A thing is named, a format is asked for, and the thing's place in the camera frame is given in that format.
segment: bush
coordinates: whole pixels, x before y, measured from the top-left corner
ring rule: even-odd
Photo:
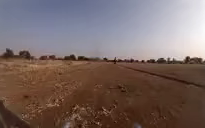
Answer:
[[[147,63],[156,63],[156,60],[155,59],[149,59],[149,60],[147,60]]]
[[[107,61],[108,59],[105,57],[105,58],[103,58],[103,60],[104,60],[104,61]]]
[[[55,60],[55,59],[56,59],[56,56],[55,56],[55,55],[50,55],[50,56],[49,56],[49,59],[50,59],[50,60]]]
[[[48,56],[41,56],[39,59],[40,59],[40,60],[47,60],[47,59],[48,59]]]
[[[78,56],[78,60],[89,60],[89,59],[85,56]]]

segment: sky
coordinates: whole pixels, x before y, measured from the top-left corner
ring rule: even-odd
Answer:
[[[0,0],[0,53],[205,58],[205,0]]]

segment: person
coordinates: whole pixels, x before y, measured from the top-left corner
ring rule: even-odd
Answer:
[[[117,58],[115,57],[115,58],[114,58],[114,64],[116,64],[116,62],[117,62]]]

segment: dirt field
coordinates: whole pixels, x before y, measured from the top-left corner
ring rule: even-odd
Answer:
[[[0,61],[0,99],[32,127],[205,128],[205,66]]]

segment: dirt road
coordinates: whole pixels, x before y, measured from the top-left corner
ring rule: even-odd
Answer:
[[[0,93],[33,127],[205,128],[205,90],[195,86],[107,63],[36,75]]]

